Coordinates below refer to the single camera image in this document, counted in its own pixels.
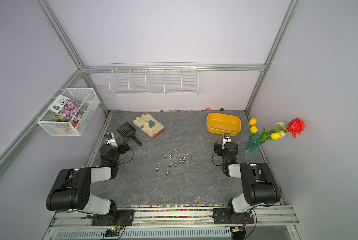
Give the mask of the yellow plastic storage box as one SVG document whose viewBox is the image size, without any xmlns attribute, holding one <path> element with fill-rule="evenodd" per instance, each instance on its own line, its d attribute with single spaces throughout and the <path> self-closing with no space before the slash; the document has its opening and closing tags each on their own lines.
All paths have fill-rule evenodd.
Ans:
<svg viewBox="0 0 358 240">
<path fill-rule="evenodd" d="M 240 118 L 220 113 L 208 114 L 206 125 L 210 133 L 218 135 L 228 133 L 233 137 L 236 136 L 242 128 Z"/>
</svg>

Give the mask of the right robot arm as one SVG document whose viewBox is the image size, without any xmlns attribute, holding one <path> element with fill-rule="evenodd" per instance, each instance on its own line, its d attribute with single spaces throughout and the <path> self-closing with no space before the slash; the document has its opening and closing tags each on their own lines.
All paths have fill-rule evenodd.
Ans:
<svg viewBox="0 0 358 240">
<path fill-rule="evenodd" d="M 223 174 L 241 180 L 243 192 L 228 203 L 228 213 L 244 214 L 256 207 L 271 207 L 280 202 L 281 193 L 266 163 L 238 163 L 238 145 L 233 142 L 214 143 L 214 155 L 222 157 Z"/>
</svg>

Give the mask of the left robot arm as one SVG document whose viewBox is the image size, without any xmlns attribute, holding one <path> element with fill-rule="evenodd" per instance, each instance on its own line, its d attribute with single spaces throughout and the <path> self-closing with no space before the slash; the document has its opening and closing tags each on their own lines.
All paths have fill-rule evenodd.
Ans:
<svg viewBox="0 0 358 240">
<path fill-rule="evenodd" d="M 104 144 L 100 148 L 99 167 L 63 169 L 59 172 L 46 200 L 49 211 L 74 210 L 97 216 L 118 217 L 114 200 L 102 199 L 91 193 L 93 183 L 116 178 L 120 155 L 133 151 L 128 144 Z"/>
</svg>

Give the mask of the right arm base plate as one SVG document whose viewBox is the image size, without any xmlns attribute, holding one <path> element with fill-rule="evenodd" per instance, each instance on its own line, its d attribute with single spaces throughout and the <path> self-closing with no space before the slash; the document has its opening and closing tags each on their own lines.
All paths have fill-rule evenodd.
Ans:
<svg viewBox="0 0 358 240">
<path fill-rule="evenodd" d="M 255 222 L 251 213 L 236 213 L 227 208 L 212 209 L 210 216 L 216 225 L 229 225 L 229 224 L 253 224 Z"/>
</svg>

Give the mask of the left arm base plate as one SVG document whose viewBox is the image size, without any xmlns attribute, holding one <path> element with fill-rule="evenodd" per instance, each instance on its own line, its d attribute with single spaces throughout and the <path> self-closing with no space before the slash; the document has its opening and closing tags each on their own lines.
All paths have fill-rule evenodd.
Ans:
<svg viewBox="0 0 358 240">
<path fill-rule="evenodd" d="M 134 219 L 134 210 L 118 210 L 117 213 L 107 215 L 87 215 L 88 219 L 92 220 L 93 227 L 103 226 L 120 226 L 128 227 L 132 225 Z"/>
</svg>

